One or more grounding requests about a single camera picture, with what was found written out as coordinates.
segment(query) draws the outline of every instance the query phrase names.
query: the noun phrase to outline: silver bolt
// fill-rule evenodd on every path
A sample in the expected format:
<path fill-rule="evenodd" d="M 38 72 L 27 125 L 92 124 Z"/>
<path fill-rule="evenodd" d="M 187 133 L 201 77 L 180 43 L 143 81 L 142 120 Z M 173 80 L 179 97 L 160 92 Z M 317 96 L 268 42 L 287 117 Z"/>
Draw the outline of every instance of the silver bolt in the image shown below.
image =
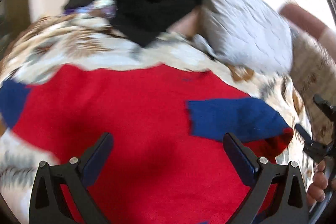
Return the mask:
<path fill-rule="evenodd" d="M 69 162 L 70 162 L 71 164 L 76 164 L 76 163 L 78 162 L 78 158 L 73 157 L 73 158 L 71 158 L 71 159 L 69 160 Z"/>
<path fill-rule="evenodd" d="M 297 162 L 296 161 L 291 161 L 291 166 L 293 166 L 294 168 L 297 168 L 298 167 Z"/>
<path fill-rule="evenodd" d="M 46 164 L 46 162 L 45 162 L 44 160 L 42 160 L 42 161 L 40 161 L 40 163 L 39 163 L 39 167 L 43 167 L 43 166 L 45 166 L 45 164 Z"/>
<path fill-rule="evenodd" d="M 262 164 L 266 164 L 266 163 L 268 163 L 268 159 L 266 159 L 265 157 L 261 157 L 261 158 L 259 159 L 259 161 L 260 161 Z"/>

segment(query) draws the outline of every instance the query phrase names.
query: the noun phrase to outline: red fabric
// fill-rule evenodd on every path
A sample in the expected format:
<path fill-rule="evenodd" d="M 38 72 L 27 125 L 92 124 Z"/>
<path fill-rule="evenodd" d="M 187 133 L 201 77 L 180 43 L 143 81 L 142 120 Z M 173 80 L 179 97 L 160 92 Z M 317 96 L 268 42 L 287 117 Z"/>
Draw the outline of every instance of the red fabric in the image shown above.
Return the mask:
<path fill-rule="evenodd" d="M 225 223 L 248 188 L 221 143 L 189 136 L 185 101 L 246 96 L 210 71 L 64 65 L 32 89 L 13 130 L 62 163 L 112 133 L 114 149 L 89 189 L 112 223 Z M 274 160 L 291 139 L 284 136 L 249 146 Z"/>

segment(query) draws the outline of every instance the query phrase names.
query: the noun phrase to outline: finger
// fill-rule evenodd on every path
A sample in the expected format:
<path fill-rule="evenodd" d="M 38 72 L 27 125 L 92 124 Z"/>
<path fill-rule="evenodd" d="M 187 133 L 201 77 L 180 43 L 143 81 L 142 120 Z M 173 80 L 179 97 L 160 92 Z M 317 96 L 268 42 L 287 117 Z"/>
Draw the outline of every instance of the finger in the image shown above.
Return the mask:
<path fill-rule="evenodd" d="M 336 179 L 333 179 L 333 180 L 331 181 L 331 187 L 332 187 L 334 190 L 336 190 Z"/>
<path fill-rule="evenodd" d="M 317 166 L 317 171 L 322 172 L 326 167 L 326 162 L 322 160 L 319 165 Z"/>
<path fill-rule="evenodd" d="M 316 200 L 311 197 L 310 194 L 307 194 L 307 204 L 308 206 L 313 206 L 315 204 Z"/>
<path fill-rule="evenodd" d="M 323 190 L 328 186 L 328 180 L 323 172 L 315 173 L 313 176 L 313 184 Z"/>
<path fill-rule="evenodd" d="M 318 202 L 321 202 L 324 200 L 324 198 L 326 197 L 325 193 L 323 192 L 323 190 L 317 186 L 315 186 L 314 184 L 311 184 L 308 188 L 307 193 L 315 200 L 317 200 Z"/>

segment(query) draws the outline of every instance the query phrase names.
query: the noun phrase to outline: floral blanket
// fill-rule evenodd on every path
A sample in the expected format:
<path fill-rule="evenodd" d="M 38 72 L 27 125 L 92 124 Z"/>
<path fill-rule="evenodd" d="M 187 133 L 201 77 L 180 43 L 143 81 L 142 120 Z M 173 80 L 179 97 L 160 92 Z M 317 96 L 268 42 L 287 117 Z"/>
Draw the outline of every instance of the floral blanket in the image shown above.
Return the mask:
<path fill-rule="evenodd" d="M 263 99 L 290 127 L 299 122 L 311 134 L 303 100 L 289 75 L 261 75 L 248 68 L 226 66 L 213 61 L 177 33 L 163 33 L 149 47 L 141 48 L 124 38 L 104 18 L 71 14 L 41 18 L 11 46 L 2 63 L 0 83 L 12 77 L 16 82 L 43 84 L 63 64 L 74 64 L 85 70 L 125 71 L 160 63 L 180 70 L 211 70 L 228 85 Z M 314 163 L 302 149 L 303 140 L 294 132 L 291 143 L 276 161 L 284 165 L 296 161 L 307 187 Z M 32 184 L 41 160 L 51 165 L 58 163 L 50 152 L 25 143 L 10 129 L 0 138 L 0 191 L 21 223 L 28 223 Z"/>

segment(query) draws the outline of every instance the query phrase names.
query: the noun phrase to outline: white pillow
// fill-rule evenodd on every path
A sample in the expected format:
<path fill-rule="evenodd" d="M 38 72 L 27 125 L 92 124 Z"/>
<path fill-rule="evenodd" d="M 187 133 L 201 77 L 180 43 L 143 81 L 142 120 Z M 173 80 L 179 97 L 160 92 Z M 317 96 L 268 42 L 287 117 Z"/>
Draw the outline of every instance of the white pillow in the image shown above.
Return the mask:
<path fill-rule="evenodd" d="M 289 25 L 262 0 L 203 0 L 201 26 L 196 46 L 219 61 L 261 73 L 290 71 Z"/>

